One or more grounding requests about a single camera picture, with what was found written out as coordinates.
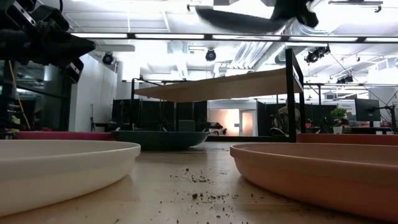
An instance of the table surface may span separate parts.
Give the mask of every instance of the table surface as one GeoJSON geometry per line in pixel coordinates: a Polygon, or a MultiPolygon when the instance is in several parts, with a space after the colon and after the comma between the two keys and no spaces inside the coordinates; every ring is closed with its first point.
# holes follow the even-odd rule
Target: table surface
{"type": "Polygon", "coordinates": [[[82,197],[0,218],[0,223],[376,223],[300,203],[252,185],[231,143],[142,153],[130,175],[82,197]]]}

